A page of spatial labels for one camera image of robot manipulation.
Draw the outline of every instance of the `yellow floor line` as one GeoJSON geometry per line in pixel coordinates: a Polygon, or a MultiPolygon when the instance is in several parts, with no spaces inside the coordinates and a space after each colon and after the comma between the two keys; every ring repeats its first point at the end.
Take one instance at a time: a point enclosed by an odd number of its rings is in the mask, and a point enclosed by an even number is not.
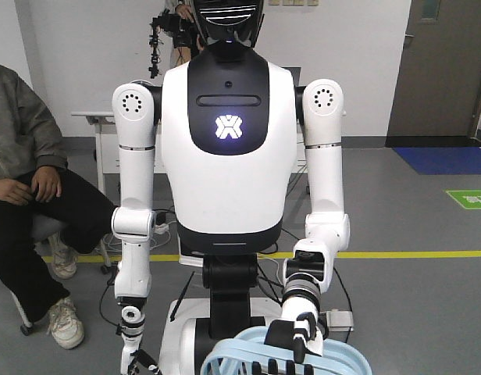
{"type": "MultiPolygon", "coordinates": [[[[260,258],[285,259],[291,258],[292,252],[276,252],[260,255],[260,258]]],[[[457,250],[452,252],[340,252],[340,259],[451,259],[451,258],[481,258],[481,250],[457,250]]],[[[43,256],[45,262],[52,261],[51,256],[43,256]]],[[[111,255],[112,261],[121,260],[121,255],[111,255]]],[[[150,255],[151,262],[177,262],[177,254],[150,255]]],[[[79,255],[79,263],[102,263],[100,255],[79,255]]]]}

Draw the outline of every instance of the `person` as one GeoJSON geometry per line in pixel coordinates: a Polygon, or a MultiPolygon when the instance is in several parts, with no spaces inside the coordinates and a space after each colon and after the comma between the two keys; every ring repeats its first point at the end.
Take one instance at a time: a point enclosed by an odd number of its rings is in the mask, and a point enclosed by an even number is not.
{"type": "Polygon", "coordinates": [[[74,348],[84,338],[70,292],[52,278],[34,251],[33,213],[67,224],[57,238],[52,270],[66,279],[76,257],[110,232],[115,206],[67,169],[62,134],[43,101],[16,72],[0,65],[0,280],[18,298],[28,320],[49,315],[48,331],[74,348]]]}
{"type": "MultiPolygon", "coordinates": [[[[165,9],[169,9],[170,13],[177,14],[181,17],[182,20],[194,23],[192,7],[188,4],[185,4],[182,0],[166,0],[165,9]]],[[[196,38],[196,35],[198,36],[197,33],[194,33],[193,35],[191,35],[191,38],[194,40],[196,38]]],[[[196,53],[197,51],[192,51],[192,49],[188,47],[173,48],[173,50],[171,51],[171,60],[169,63],[169,67],[174,68],[190,61],[196,53]]]]}

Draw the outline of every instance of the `camera rig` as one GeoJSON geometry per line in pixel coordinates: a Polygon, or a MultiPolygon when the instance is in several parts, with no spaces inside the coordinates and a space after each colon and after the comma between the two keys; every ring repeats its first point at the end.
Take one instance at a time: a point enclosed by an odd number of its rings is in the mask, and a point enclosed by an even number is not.
{"type": "Polygon", "coordinates": [[[158,64],[160,63],[159,40],[160,30],[165,31],[173,39],[173,48],[187,47],[191,49],[192,57],[198,54],[195,40],[198,35],[196,26],[188,21],[182,19],[175,13],[170,13],[169,9],[164,11],[157,17],[152,17],[151,22],[152,34],[148,42],[152,48],[151,52],[151,66],[148,70],[151,73],[150,78],[155,78],[159,74],[158,64]]]}

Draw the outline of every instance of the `black chest panel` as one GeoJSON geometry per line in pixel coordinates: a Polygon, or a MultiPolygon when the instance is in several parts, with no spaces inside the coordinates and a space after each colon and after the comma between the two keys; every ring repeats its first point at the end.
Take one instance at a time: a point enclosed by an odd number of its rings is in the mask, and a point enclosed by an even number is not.
{"type": "Polygon", "coordinates": [[[265,142],[269,122],[268,63],[247,48],[219,62],[207,49],[188,66],[192,140],[215,155],[243,155],[265,142]]]}

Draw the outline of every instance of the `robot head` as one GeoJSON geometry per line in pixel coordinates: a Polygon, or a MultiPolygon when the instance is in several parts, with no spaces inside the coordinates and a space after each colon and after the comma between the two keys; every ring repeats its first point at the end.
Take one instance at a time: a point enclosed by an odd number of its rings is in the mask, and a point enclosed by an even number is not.
{"type": "Polygon", "coordinates": [[[217,41],[254,47],[263,20],[263,0],[191,0],[199,34],[217,41]]]}

